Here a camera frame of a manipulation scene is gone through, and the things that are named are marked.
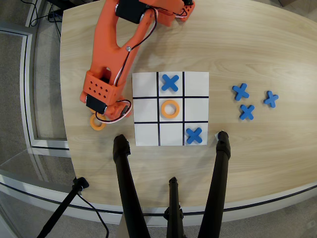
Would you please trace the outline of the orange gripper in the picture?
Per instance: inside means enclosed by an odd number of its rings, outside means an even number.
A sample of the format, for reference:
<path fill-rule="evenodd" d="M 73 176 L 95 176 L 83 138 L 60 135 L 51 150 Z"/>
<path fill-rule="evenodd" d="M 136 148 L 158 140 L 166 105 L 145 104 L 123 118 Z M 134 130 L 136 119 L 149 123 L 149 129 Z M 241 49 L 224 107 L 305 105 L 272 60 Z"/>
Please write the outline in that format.
<path fill-rule="evenodd" d="M 81 93 L 80 101 L 83 102 L 94 115 L 97 115 L 98 119 L 106 122 L 118 122 L 125 117 L 129 117 L 132 109 L 132 103 L 129 100 L 121 99 L 112 105 L 106 105 L 104 102 L 85 92 Z"/>

